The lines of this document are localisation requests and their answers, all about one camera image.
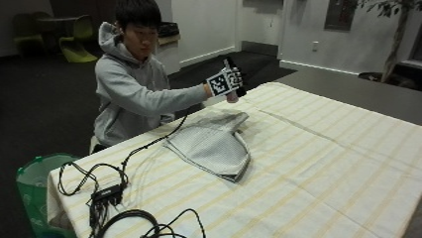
white wall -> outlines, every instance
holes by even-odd
[[[366,13],[358,8],[348,32],[326,31],[327,8],[328,0],[284,0],[280,65],[298,63],[352,73],[382,71],[398,16],[378,18],[376,11]],[[311,50],[312,42],[319,42],[316,52]]]
[[[163,22],[173,22],[173,6],[169,0],[155,0]],[[181,70],[179,48],[178,42],[171,42],[163,46],[158,46],[155,57],[165,66],[166,74],[171,74]]]
[[[278,46],[282,1],[238,0],[238,40]]]
[[[181,66],[234,51],[235,0],[171,0]]]
[[[44,11],[49,14],[53,13],[49,0],[13,0],[1,1],[0,3],[0,57],[17,54],[13,44],[13,27],[12,19],[18,13],[33,13]]]

cable bundle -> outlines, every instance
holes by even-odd
[[[162,141],[163,139],[169,138],[169,136],[171,136],[182,127],[185,120],[187,118],[189,115],[189,110],[186,112],[186,115],[183,117],[183,120],[181,121],[179,125],[177,126],[177,128],[171,131],[171,133],[169,133],[166,136],[158,138],[157,140],[154,140],[153,142],[150,142],[149,144],[146,144],[145,146],[134,149],[127,157],[125,158],[123,162],[121,163],[122,169],[119,167],[115,167],[113,165],[101,163],[94,165],[89,171],[83,170],[75,163],[73,162],[67,162],[63,163],[61,166],[61,170],[59,170],[59,181],[58,181],[58,191],[62,195],[66,196],[71,196],[74,195],[82,185],[85,184],[87,179],[91,179],[94,181],[94,189],[93,189],[93,193],[90,195],[90,200],[86,202],[86,205],[89,206],[89,226],[91,228],[90,234],[89,234],[89,238],[101,238],[103,237],[103,234],[107,230],[107,228],[111,226],[111,224],[126,218],[126,217],[141,217],[146,220],[149,220],[149,222],[151,223],[153,227],[150,228],[150,230],[141,236],[141,238],[157,238],[159,236],[169,236],[171,235],[173,237],[185,237],[177,233],[174,233],[173,228],[170,227],[170,225],[177,221],[177,219],[185,214],[185,212],[191,211],[195,216],[197,216],[197,220],[199,222],[199,226],[202,229],[202,234],[203,237],[206,237],[205,234],[205,229],[203,226],[201,224],[201,220],[199,220],[199,216],[197,214],[197,212],[193,209],[186,209],[175,218],[174,220],[169,223],[169,224],[158,224],[154,216],[147,213],[143,210],[139,209],[134,209],[134,210],[127,210],[123,211],[121,213],[118,213],[115,216],[113,216],[107,222],[105,222],[106,220],[106,216],[107,216],[107,206],[113,205],[115,206],[117,204],[119,204],[121,199],[122,199],[122,190],[126,187],[126,185],[129,184],[129,179],[127,179],[127,175],[125,174],[125,168],[127,165],[127,161],[130,159],[130,157],[138,153],[141,150],[147,149],[151,145],[154,145],[155,143],[158,143],[159,141]],[[71,192],[66,192],[63,185],[62,185],[62,175],[63,175],[63,171],[65,171],[65,167],[66,166],[73,166],[82,174],[83,174],[83,178],[81,180],[81,182],[78,183],[75,189]],[[93,171],[98,168],[98,167],[110,167],[111,169],[114,169],[118,172],[119,175],[119,179],[121,179],[121,183],[117,185],[113,185],[102,190],[98,190],[98,182],[95,179],[95,176],[93,175]],[[161,231],[163,231],[165,229],[170,230],[170,233],[165,233],[165,234],[159,234]]]

white tablecloth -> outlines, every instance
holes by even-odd
[[[109,208],[110,215],[138,208],[167,223],[191,208],[207,237],[218,238],[399,237],[422,194],[420,127],[275,82],[250,90],[238,103],[223,101],[190,115],[186,124],[238,111],[249,115],[239,135],[251,154],[241,181],[231,183],[190,166],[158,143],[131,157],[130,184],[122,204]],[[85,170],[97,163],[118,166],[131,150],[166,135],[177,124],[85,157],[78,165]],[[94,175],[102,188],[119,181],[107,168]],[[81,178],[79,172],[66,169],[66,190]],[[85,204],[93,182],[73,196],[58,193],[57,183],[54,170],[50,223],[71,226],[78,237],[87,237]],[[193,214],[171,227],[187,237],[201,237]],[[145,220],[127,218],[105,237],[139,237],[149,228]]]

man's hand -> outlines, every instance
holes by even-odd
[[[223,68],[218,74],[206,80],[211,96],[226,95],[235,90],[242,83],[238,69]]]

green trash can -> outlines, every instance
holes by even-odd
[[[74,238],[73,231],[47,224],[46,186],[49,172],[65,162],[79,159],[69,154],[58,153],[36,157],[17,169],[16,183],[22,198],[26,215],[37,238]]]

